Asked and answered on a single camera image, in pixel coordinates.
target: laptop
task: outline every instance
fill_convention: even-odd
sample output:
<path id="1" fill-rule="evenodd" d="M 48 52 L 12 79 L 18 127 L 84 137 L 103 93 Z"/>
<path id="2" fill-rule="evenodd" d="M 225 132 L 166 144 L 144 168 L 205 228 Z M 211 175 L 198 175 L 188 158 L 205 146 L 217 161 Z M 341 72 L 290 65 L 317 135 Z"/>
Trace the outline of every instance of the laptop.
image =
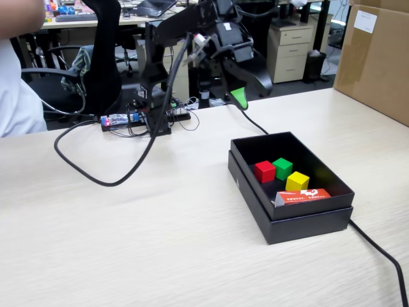
<path id="1" fill-rule="evenodd" d="M 176 4 L 176 0 L 144 0 L 130 13 L 137 16 L 159 17 Z"/>

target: white desk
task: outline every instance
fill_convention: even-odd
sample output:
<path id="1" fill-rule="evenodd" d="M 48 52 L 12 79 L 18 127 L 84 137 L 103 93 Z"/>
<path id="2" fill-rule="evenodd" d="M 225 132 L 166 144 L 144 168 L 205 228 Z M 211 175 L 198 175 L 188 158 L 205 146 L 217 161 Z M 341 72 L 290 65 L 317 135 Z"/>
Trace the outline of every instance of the white desk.
<path id="1" fill-rule="evenodd" d="M 351 227 L 267 246 L 227 165 L 230 140 L 260 131 L 231 106 L 197 115 L 115 188 L 59 158 L 61 131 L 0 139 L 0 306 L 401 306 L 395 268 Z M 353 219 L 408 284 L 409 128 L 332 89 L 248 115 L 292 131 L 356 192 Z M 117 180 L 148 140 L 83 127 L 61 149 Z"/>
<path id="2" fill-rule="evenodd" d="M 184 8 L 182 7 L 173 7 L 172 11 L 175 11 L 176 13 L 182 11 Z M 174 12 L 167 11 L 167 13 L 163 14 L 160 16 L 159 19 L 166 19 L 169 18 L 170 16 L 173 16 Z M 152 19 L 148 17 L 138 17 L 138 16 L 131 16 L 129 19 L 124 19 L 121 15 L 120 18 L 120 26 L 130 26 L 130 25 L 138 25 L 138 24 L 144 24 L 146 21 L 150 20 L 158 20 L 158 19 Z M 42 29 L 43 30 L 50 30 L 50 29 L 67 29 L 67 28 L 92 28 L 96 27 L 98 24 L 97 20 L 91 20 L 91 21 L 81 21 L 81 22 L 56 22 L 56 19 L 53 18 L 52 22 L 46 22 Z"/>

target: black box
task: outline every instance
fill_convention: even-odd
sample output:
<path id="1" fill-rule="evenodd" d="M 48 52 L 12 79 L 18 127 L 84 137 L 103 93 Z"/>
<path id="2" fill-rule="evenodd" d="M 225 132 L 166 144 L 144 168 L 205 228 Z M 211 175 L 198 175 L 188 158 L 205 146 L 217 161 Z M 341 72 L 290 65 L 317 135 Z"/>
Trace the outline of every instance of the black box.
<path id="1" fill-rule="evenodd" d="M 253 171 L 255 163 L 278 158 L 310 177 L 309 189 L 325 189 L 331 198 L 276 208 L 275 195 L 285 191 L 286 182 L 260 184 Z M 355 193 L 290 132 L 232 140 L 229 170 L 269 244 L 348 226 Z"/>

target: yellow cube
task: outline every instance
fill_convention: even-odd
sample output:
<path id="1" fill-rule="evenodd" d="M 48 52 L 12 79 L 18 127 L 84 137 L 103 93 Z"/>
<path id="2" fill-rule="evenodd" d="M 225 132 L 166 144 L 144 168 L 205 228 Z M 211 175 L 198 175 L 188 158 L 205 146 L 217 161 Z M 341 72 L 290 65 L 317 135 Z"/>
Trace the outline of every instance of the yellow cube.
<path id="1" fill-rule="evenodd" d="M 297 171 L 287 178 L 286 191 L 301 191 L 308 189 L 309 177 Z"/>

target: office chair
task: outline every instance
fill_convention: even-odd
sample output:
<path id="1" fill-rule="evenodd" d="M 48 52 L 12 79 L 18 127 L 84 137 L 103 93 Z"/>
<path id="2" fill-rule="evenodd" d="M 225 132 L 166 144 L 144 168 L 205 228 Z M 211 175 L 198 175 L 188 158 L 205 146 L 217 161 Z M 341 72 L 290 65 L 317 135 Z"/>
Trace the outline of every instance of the office chair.
<path id="1" fill-rule="evenodd" d="M 83 0 L 98 17 L 98 26 L 91 59 L 91 68 L 85 74 L 82 89 L 79 74 L 51 68 L 23 69 L 23 74 L 47 74 L 29 83 L 29 86 L 52 108 L 65 113 L 104 115 L 115 113 L 121 105 L 122 82 L 116 66 L 115 45 L 119 28 L 121 6 L 118 0 Z M 59 54 L 65 49 L 79 49 L 82 46 L 61 46 L 48 50 Z M 77 93 L 65 91 L 61 77 L 76 84 Z"/>

